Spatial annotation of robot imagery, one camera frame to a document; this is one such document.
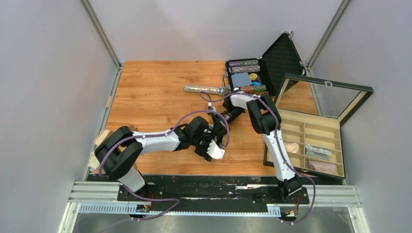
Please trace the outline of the cream boxer underwear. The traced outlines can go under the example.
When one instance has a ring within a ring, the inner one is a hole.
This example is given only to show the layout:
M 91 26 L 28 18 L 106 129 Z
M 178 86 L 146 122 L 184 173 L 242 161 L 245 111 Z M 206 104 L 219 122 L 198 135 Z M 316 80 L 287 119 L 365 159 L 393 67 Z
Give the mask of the cream boxer underwear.
M 284 146 L 288 153 L 299 153 L 300 152 L 300 146 L 298 143 L 284 142 Z

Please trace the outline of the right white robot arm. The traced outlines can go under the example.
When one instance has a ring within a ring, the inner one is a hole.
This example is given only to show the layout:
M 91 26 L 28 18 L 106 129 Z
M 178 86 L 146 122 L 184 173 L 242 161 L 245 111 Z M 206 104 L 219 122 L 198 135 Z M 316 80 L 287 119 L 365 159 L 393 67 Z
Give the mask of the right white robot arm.
M 302 189 L 298 172 L 293 168 L 281 135 L 281 117 L 268 94 L 256 96 L 244 92 L 234 92 L 221 98 L 231 106 L 247 110 L 256 133 L 263 138 L 275 167 L 278 180 L 278 198 L 282 202 L 291 202 Z

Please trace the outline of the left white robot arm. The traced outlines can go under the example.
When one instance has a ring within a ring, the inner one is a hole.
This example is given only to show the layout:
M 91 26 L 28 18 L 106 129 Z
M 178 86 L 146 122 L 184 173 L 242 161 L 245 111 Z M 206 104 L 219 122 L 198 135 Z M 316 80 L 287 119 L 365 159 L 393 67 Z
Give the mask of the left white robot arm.
M 197 116 L 188 124 L 164 132 L 141 133 L 122 126 L 106 138 L 94 151 L 100 163 L 99 168 L 111 181 L 119 181 L 130 189 L 136 200 L 148 197 L 149 188 L 142 174 L 134 168 L 141 155 L 158 151 L 186 150 L 190 146 L 206 161 L 221 159 L 224 155 L 223 137 L 227 125 L 213 116 L 210 125 L 203 117 Z

